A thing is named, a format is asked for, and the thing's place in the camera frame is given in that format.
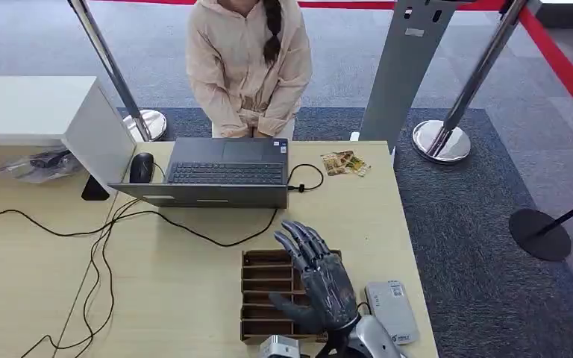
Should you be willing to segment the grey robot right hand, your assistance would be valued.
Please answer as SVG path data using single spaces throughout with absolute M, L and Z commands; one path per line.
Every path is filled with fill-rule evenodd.
M 319 233 L 301 222 L 284 220 L 274 238 L 291 256 L 309 304 L 297 305 L 277 292 L 272 305 L 312 334 L 348 336 L 360 314 L 354 287 L 342 259 L 330 250 Z

